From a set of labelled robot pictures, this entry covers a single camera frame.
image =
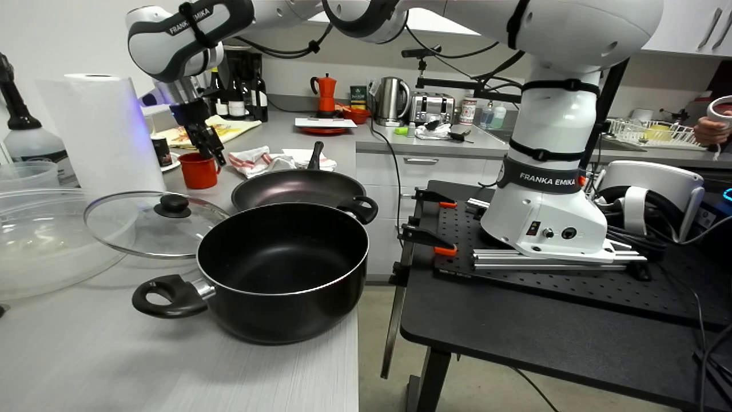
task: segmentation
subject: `black pot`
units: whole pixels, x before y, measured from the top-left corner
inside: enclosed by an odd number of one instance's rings
[[[341,208],[274,204],[237,213],[198,244],[198,267],[215,291],[210,298],[180,277],[158,277],[134,291],[132,304],[160,317],[208,306],[228,333],[251,343],[317,336],[361,298],[368,257],[361,224],[378,216],[368,197]],[[170,304],[148,303],[150,293]]]

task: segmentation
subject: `red container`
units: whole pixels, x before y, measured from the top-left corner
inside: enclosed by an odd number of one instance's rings
[[[180,161],[185,187],[205,189],[217,182],[215,157],[203,157],[202,154],[185,154],[179,161]]]

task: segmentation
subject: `floor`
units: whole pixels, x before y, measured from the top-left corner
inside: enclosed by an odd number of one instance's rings
[[[398,336],[392,376],[379,377],[392,312],[392,285],[367,285],[360,303],[361,412],[401,412],[409,376],[420,372],[423,347]],[[673,407],[526,372],[561,412],[671,412]],[[463,357],[450,361],[439,412],[552,412],[515,370]]]

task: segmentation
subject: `lid knob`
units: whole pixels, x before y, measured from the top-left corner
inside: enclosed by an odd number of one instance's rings
[[[189,216],[187,198],[180,194],[162,194],[160,204],[155,204],[153,211],[164,218],[187,218]]]

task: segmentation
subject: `wall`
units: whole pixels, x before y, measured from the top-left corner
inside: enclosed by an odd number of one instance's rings
[[[46,116],[46,107],[35,93],[35,83],[42,78],[57,78],[69,71],[122,72],[134,79],[140,93],[150,87],[150,79],[132,67],[125,53],[124,15],[140,4],[150,4],[150,0],[2,0],[0,53],[17,62],[18,87],[36,116]],[[153,4],[173,10],[179,0],[153,0]],[[323,24],[305,23],[251,35],[251,38],[272,48],[301,48],[321,31]],[[418,36],[431,46],[442,46],[444,53],[464,53],[489,44],[481,36],[426,31]],[[417,62],[401,58],[402,48],[415,46],[408,35],[388,46],[370,46],[331,31],[321,54],[298,62],[266,60],[266,79],[272,93],[309,97],[309,78],[331,72],[341,85],[341,98],[347,85],[379,79],[383,75],[401,75],[415,85]],[[484,72],[507,54],[511,51],[499,46],[487,54],[455,63],[467,72]],[[614,115],[627,115],[632,107],[679,110],[696,91],[706,87],[715,67],[718,60],[710,58],[643,53],[630,67]],[[529,60],[505,71],[511,78],[524,78],[526,72]],[[439,62],[431,62],[428,75],[464,78]]]

